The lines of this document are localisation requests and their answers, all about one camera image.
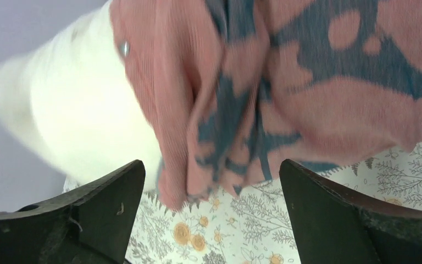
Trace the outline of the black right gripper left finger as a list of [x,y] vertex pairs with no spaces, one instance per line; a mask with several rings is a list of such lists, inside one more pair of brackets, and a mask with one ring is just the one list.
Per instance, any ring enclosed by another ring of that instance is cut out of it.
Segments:
[[0,212],[0,263],[124,263],[145,168],[108,175],[16,212]]

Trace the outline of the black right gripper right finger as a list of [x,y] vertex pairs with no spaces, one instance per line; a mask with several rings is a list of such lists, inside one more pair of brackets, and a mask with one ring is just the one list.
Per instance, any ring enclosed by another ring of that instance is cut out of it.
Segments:
[[289,159],[279,175],[302,264],[422,263],[422,211],[362,194]]

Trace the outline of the white pillow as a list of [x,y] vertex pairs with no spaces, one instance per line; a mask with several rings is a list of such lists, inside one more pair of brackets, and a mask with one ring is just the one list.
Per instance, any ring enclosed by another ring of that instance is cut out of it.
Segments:
[[48,164],[87,184],[133,160],[156,188],[159,144],[125,75],[110,3],[40,48],[0,62],[0,121]]

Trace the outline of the red patterned pillowcase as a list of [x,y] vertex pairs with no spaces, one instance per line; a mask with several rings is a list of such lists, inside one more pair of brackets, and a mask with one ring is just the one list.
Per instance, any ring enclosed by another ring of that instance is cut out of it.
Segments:
[[422,1],[112,1],[162,204],[422,142]]

